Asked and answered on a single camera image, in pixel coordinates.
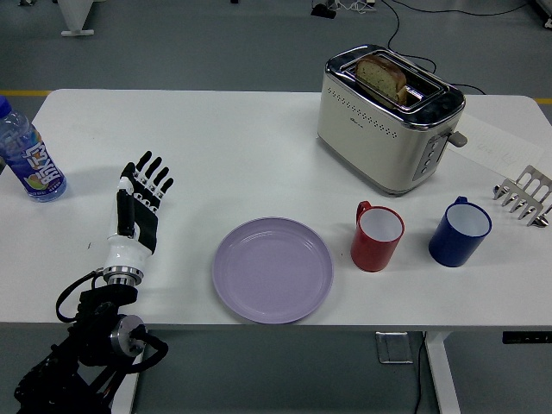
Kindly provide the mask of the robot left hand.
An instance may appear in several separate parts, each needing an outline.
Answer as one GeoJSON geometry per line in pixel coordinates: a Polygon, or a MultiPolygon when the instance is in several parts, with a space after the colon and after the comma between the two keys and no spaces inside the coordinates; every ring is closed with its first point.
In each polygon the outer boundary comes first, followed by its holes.
{"type": "Polygon", "coordinates": [[[119,178],[111,215],[108,243],[110,252],[104,265],[106,273],[126,270],[141,273],[145,261],[157,246],[158,210],[162,198],[173,185],[169,168],[162,158],[147,151],[134,163],[128,163],[119,178]]]}

